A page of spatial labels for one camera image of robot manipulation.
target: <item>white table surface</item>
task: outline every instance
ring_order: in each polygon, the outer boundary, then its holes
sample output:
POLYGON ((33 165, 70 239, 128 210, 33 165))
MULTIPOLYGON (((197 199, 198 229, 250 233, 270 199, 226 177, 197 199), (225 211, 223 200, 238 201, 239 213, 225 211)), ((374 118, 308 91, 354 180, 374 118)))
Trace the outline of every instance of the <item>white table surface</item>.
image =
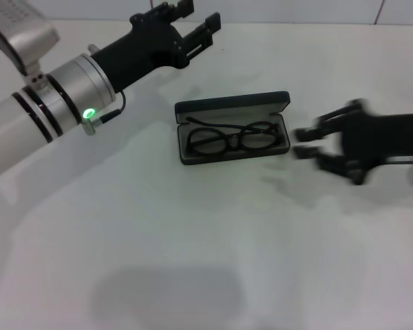
MULTIPOLYGON (((128 23, 58 21, 49 71, 128 23)), ((187 33, 193 24, 176 25, 187 33)), ((287 127, 353 98, 413 112, 413 27, 225 25, 0 177, 0 330, 413 330, 413 186, 354 187, 290 155, 183 166, 181 100, 289 91, 287 127)), ((0 53, 0 100, 19 89, 0 53)))

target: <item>eyeglass case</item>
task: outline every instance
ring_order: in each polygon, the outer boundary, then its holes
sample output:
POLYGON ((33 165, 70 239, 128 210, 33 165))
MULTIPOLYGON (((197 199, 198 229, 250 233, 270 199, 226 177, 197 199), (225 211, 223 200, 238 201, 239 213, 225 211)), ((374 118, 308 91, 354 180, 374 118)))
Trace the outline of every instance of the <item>eyeglass case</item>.
MULTIPOLYGON (((178 126, 180 160, 184 165, 197 165, 245 158, 282 155, 289 151, 290 141, 280 114, 290 103, 287 91, 259 93, 225 98, 210 98, 206 100, 184 101, 176 103, 175 114, 178 126), (186 120, 193 117, 211 124, 234 124, 246 126, 254 122, 267 121, 279 124, 279 133, 284 135, 284 142, 262 151, 229 151, 223 155, 203 156, 187 152, 188 134, 199 127, 186 120)), ((238 129, 217 128, 225 134, 238 133, 238 129)))

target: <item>black glasses frame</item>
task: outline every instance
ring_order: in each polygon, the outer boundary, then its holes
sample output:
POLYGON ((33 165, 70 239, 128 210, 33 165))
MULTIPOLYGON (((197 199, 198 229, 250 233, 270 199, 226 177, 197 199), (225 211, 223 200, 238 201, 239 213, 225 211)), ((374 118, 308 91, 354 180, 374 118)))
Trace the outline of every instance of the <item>black glasses frame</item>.
POLYGON ((272 122, 267 122, 267 121, 261 121, 261 122, 253 122, 252 124, 242 126, 242 125, 232 125, 232 124, 209 124, 207 122, 203 122, 200 120, 197 120, 193 117, 187 117, 186 120, 188 122, 192 122, 194 124, 199 124, 205 127, 198 127, 192 131, 187 136, 187 153, 188 154, 197 154, 201 156, 221 156, 224 155, 225 153, 228 153, 229 151, 238 151, 238 150, 245 150, 249 152, 257 152, 257 151, 264 151, 271 149, 275 146, 278 146, 279 144, 283 143, 285 141, 284 135, 281 134, 278 130, 279 124, 272 123, 272 122), (266 129, 260 129, 257 128, 256 126, 262 126, 266 125, 266 129), (231 134, 225 134, 221 130, 214 129, 212 127, 217 127, 217 128, 229 128, 229 129, 239 129, 240 132, 237 133, 231 133, 231 134), (217 134, 217 137, 210 137, 207 139, 199 140, 192 142, 192 138, 194 134, 199 133, 199 132, 212 132, 217 134), (243 143, 243 139, 245 136, 248 135, 256 135, 256 134, 265 134, 265 135, 271 135, 275 139, 272 143, 268 144, 267 146, 262 146, 258 148, 253 148, 246 146, 243 143), (237 145, 232 146, 231 145, 231 138, 237 137, 237 145), (205 153, 203 151, 199 151, 196 149, 198 146, 203 146, 208 143, 216 142, 223 140, 225 143, 224 148, 216 153, 205 153))

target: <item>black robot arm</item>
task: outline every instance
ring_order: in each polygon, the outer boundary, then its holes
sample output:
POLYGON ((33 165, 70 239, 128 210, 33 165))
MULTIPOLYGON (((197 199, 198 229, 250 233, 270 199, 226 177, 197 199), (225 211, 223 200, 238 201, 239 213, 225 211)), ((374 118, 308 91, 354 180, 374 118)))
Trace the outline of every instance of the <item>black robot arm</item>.
POLYGON ((386 164, 413 164, 413 114, 371 115, 360 100, 323 115, 313 128, 297 129, 299 142, 320 140, 340 133, 342 155, 330 155, 318 147, 296 146, 299 159, 316 159, 318 167, 361 185, 373 168, 386 164), (396 157, 410 157, 402 162, 396 157))
POLYGON ((213 33, 221 28, 219 13, 184 38, 170 24, 193 11, 193 0, 182 0, 177 7, 162 3, 145 14, 136 14, 130 18, 133 28, 129 34, 92 55, 115 93, 158 67, 183 69, 213 44, 213 33))

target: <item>green led light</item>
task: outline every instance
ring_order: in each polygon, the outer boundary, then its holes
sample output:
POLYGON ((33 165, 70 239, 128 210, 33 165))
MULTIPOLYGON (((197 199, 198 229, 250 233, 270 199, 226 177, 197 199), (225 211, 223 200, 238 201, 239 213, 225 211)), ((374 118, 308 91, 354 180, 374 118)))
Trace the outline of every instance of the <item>green led light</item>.
POLYGON ((96 113, 95 109, 87 109, 83 113, 83 118, 84 119, 92 118, 95 115, 95 113, 96 113))

